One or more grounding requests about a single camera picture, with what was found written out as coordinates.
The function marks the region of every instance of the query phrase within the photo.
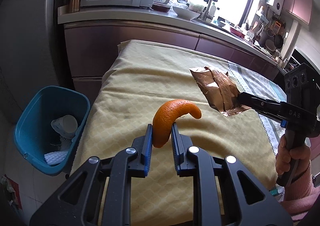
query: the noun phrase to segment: kitchen counter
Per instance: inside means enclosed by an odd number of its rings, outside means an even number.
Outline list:
[[[240,48],[270,62],[272,65],[276,66],[282,74],[286,73],[285,70],[282,69],[276,62],[274,62],[268,55],[257,50],[246,41],[243,41],[241,38],[222,31],[218,27],[215,28],[195,20],[185,20],[179,18],[172,9],[170,9],[168,13],[163,13],[147,8],[93,7],[81,9],[81,11],[76,13],[62,14],[58,16],[58,24],[68,24],[90,20],[131,20],[157,23],[181,28],[184,30],[190,30],[239,46]]]

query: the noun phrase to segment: red bowl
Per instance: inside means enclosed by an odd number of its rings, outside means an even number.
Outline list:
[[[233,33],[234,35],[244,39],[244,34],[239,32],[238,30],[234,29],[232,26],[230,26],[230,32]]]

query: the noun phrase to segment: blue trash bin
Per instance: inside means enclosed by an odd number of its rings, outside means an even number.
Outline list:
[[[20,154],[36,169],[47,175],[57,175],[71,167],[85,122],[90,110],[88,98],[76,91],[48,86],[41,89],[22,113],[14,130],[14,142]],[[60,135],[51,127],[51,121],[72,115],[78,129],[66,158],[57,165],[48,165],[44,154],[57,151]]]

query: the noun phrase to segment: sink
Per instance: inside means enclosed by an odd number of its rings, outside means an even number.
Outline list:
[[[234,37],[236,37],[236,38],[241,39],[240,37],[236,36],[235,34],[227,31],[226,29],[224,29],[224,28],[222,28],[222,27],[220,27],[220,26],[218,26],[218,25],[216,25],[216,24],[208,23],[208,22],[206,22],[206,21],[204,21],[204,20],[201,20],[201,19],[193,19],[193,20],[194,20],[194,21],[197,21],[197,22],[199,22],[199,23],[202,23],[202,24],[211,26],[211,27],[213,27],[213,28],[219,29],[219,30],[221,30],[221,31],[223,31],[223,32],[225,32],[225,33],[227,33],[227,34],[230,34],[230,35],[232,35],[232,36],[234,36]]]

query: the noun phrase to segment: cabinet drawer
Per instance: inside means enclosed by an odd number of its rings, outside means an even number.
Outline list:
[[[251,62],[249,69],[251,71],[255,71],[256,73],[262,74],[262,70],[264,69],[266,64],[269,64],[269,63],[265,59],[262,59],[260,57],[255,57]]]
[[[101,89],[102,77],[73,78],[75,90],[86,95],[90,101],[90,106],[96,100]]]
[[[200,38],[196,47],[196,51],[230,60],[234,49]]]
[[[266,66],[261,71],[261,75],[266,77],[267,79],[273,81],[277,74],[279,73],[279,70],[276,66],[272,65],[271,63],[267,63]]]
[[[248,54],[239,50],[234,50],[230,58],[230,61],[250,69],[250,65],[253,59],[254,59],[254,56],[252,56],[251,54]]]
[[[124,41],[144,40],[194,50],[198,36],[127,26],[86,26],[65,29],[72,77],[103,76],[118,56],[117,46]]]

